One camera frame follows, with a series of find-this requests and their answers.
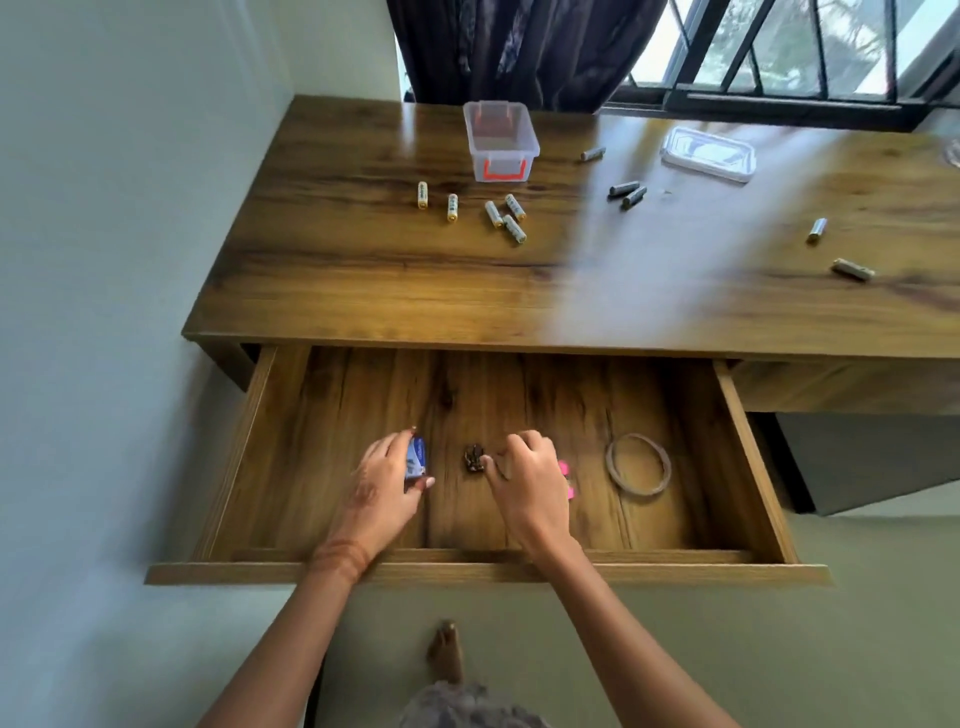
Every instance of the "desk drawer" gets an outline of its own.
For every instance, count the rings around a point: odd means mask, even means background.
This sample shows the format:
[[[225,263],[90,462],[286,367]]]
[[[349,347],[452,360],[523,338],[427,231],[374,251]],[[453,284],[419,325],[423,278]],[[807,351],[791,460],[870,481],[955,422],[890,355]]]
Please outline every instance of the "desk drawer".
[[[702,359],[265,346],[227,472],[192,561],[156,564],[147,582],[295,581],[330,527],[367,445],[416,424],[437,485],[374,581],[540,579],[507,532],[467,445],[535,428],[571,469],[570,531],[611,581],[829,582],[798,563],[727,367]],[[673,477],[658,497],[619,490],[612,437],[661,443]],[[618,467],[638,486],[656,454],[624,441]]]

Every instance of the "orange handle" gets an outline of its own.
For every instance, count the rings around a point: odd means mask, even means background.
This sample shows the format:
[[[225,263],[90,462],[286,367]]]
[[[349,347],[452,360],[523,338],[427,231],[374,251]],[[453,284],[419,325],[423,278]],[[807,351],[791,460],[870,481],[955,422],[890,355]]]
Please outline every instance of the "orange handle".
[[[483,179],[484,179],[484,180],[505,180],[505,181],[509,181],[509,180],[522,180],[522,179],[523,179],[523,173],[526,172],[526,171],[527,171],[527,160],[526,160],[526,159],[524,159],[524,160],[520,163],[520,171],[517,172],[515,175],[492,175],[492,174],[490,173],[490,159],[488,158],[488,159],[483,163]]]

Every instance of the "white wall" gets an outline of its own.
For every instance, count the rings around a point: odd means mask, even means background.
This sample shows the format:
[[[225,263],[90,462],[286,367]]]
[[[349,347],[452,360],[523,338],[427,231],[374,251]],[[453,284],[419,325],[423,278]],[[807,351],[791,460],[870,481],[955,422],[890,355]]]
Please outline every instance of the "white wall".
[[[297,93],[399,101],[386,0],[272,0]]]
[[[176,725],[209,693],[98,690],[177,677],[131,635],[182,645],[186,679],[283,594],[140,586],[240,401],[180,327],[291,97],[276,27],[244,0],[8,3],[0,68],[0,722]]]

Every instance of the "hand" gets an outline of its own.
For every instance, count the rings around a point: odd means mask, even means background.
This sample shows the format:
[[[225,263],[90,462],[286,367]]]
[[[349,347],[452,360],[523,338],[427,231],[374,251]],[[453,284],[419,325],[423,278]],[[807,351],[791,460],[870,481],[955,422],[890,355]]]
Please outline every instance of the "hand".
[[[507,437],[510,480],[504,480],[489,455],[481,458],[493,498],[523,550],[540,557],[570,542],[570,505],[566,478],[550,438],[534,429]]]
[[[345,550],[355,562],[365,557],[366,563],[357,565],[362,572],[417,513],[420,496],[436,479],[422,477],[403,491],[407,447],[415,430],[394,432],[367,448],[351,476],[352,493],[318,555]],[[363,557],[356,555],[358,546]]]

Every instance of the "bare foot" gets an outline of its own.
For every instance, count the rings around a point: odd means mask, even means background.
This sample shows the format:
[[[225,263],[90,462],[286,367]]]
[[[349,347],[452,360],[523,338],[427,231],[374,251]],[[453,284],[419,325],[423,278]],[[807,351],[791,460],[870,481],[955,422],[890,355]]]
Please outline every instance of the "bare foot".
[[[460,636],[452,621],[444,621],[437,628],[433,642],[426,651],[426,661],[437,682],[445,680],[450,685],[464,684],[464,655],[460,649]]]

